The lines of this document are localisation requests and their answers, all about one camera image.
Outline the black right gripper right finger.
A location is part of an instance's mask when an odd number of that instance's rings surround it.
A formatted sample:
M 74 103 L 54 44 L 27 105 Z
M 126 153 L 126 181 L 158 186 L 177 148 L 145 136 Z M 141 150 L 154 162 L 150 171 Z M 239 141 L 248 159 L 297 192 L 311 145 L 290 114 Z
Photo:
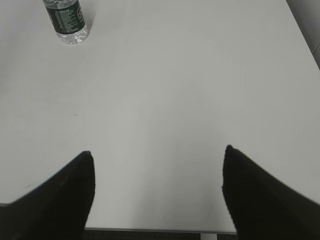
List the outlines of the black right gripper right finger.
M 240 240 L 318 240 L 320 205 L 228 145 L 222 193 Z

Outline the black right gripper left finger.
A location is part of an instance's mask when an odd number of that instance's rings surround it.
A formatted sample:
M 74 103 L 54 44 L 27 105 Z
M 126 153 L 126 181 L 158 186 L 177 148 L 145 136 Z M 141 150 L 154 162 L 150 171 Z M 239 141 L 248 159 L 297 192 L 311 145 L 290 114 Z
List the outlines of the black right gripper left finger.
M 2 240 L 80 240 L 96 190 L 94 159 L 83 151 L 43 184 L 0 209 Z

